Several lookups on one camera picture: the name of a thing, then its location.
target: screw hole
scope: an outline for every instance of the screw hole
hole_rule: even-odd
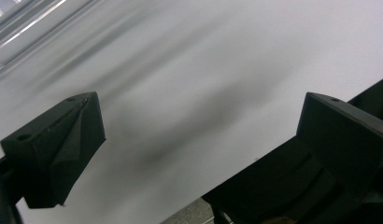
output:
[[[28,134],[23,134],[23,135],[20,135],[20,136],[17,138],[17,140],[19,140],[19,141],[24,141],[24,140],[30,138],[31,136],[32,136],[32,135],[30,135],[29,133],[28,133]]]

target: black plastic part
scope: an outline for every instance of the black plastic part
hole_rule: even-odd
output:
[[[329,96],[308,93],[296,137],[343,188],[383,202],[374,183],[383,169],[383,120]]]
[[[308,93],[297,135],[203,199],[237,224],[383,223],[383,80],[348,104]]]
[[[8,201],[16,204],[22,198],[22,177],[19,172],[12,167],[6,157],[0,159],[0,176],[6,189]]]
[[[3,177],[0,175],[0,223],[22,224],[21,217],[14,203],[8,198]]]
[[[30,208],[64,204],[105,132],[98,96],[63,100],[1,141]]]

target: white surface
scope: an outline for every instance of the white surface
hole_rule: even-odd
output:
[[[97,91],[107,141],[23,219],[159,223],[294,136],[307,91],[381,78],[383,1],[108,0],[0,74],[0,140]]]

